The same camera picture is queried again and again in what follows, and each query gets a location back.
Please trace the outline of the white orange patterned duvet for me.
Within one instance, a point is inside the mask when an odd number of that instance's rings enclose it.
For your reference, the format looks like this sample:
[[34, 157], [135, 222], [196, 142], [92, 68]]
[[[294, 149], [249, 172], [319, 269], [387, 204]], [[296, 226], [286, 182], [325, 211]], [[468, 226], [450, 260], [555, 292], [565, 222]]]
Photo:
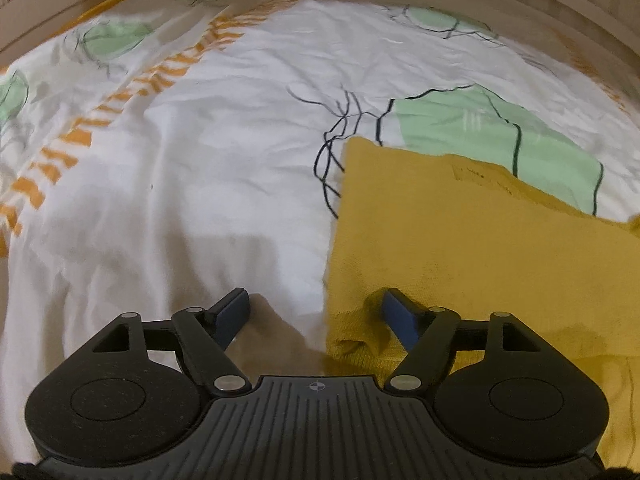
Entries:
[[344, 149], [500, 166], [639, 222], [639, 67], [556, 27], [427, 4], [115, 0], [1, 70], [1, 463], [37, 456], [30, 390], [122, 311], [242, 286], [250, 376], [330, 357]]

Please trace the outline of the mustard yellow knit garment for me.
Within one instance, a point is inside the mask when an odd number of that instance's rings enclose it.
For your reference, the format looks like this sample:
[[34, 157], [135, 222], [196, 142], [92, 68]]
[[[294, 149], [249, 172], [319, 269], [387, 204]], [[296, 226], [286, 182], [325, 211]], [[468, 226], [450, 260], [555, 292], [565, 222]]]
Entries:
[[328, 271], [326, 350], [386, 378], [404, 349], [382, 320], [383, 292], [464, 318], [517, 316], [604, 391], [600, 454], [639, 463], [639, 222], [590, 216], [461, 156], [363, 139], [345, 173]]

